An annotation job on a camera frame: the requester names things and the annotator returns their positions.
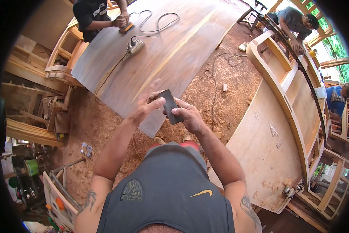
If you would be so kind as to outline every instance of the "green container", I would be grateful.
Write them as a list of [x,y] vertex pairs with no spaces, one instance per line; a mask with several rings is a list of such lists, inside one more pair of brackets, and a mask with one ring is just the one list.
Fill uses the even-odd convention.
[[26,165],[29,176],[33,176],[39,173],[38,164],[36,160],[25,160],[24,164]]

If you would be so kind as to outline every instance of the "black cap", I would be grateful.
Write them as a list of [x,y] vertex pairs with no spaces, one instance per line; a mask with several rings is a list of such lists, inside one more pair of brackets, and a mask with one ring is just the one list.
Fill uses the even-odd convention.
[[312,14],[307,14],[308,17],[308,22],[312,25],[313,29],[318,29],[320,27],[320,23],[318,22],[318,19],[312,15]]

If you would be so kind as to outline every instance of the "gray tank top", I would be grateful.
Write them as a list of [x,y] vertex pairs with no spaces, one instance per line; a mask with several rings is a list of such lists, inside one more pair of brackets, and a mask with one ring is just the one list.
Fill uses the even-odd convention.
[[235,232],[232,206],[209,181],[195,158],[199,152],[166,144],[148,153],[107,195],[97,233],[138,232],[154,223],[183,232]]

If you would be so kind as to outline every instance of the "gray t-shirt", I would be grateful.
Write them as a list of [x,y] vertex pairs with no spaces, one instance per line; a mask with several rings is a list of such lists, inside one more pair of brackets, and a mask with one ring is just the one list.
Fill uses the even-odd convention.
[[286,7],[283,10],[280,10],[279,12],[273,12],[278,17],[278,22],[282,18],[286,21],[287,26],[289,29],[293,32],[298,32],[298,38],[305,39],[308,35],[312,33],[311,29],[308,29],[304,27],[304,25],[301,24],[300,18],[303,15],[300,11],[293,7]]

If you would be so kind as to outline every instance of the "orange sander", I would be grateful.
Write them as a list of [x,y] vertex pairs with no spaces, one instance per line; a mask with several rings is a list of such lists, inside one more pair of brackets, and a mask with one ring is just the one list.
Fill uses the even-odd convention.
[[132,28],[134,28],[134,24],[132,24],[131,22],[128,22],[128,24],[125,27],[122,27],[119,29],[119,32],[122,34],[126,34]]

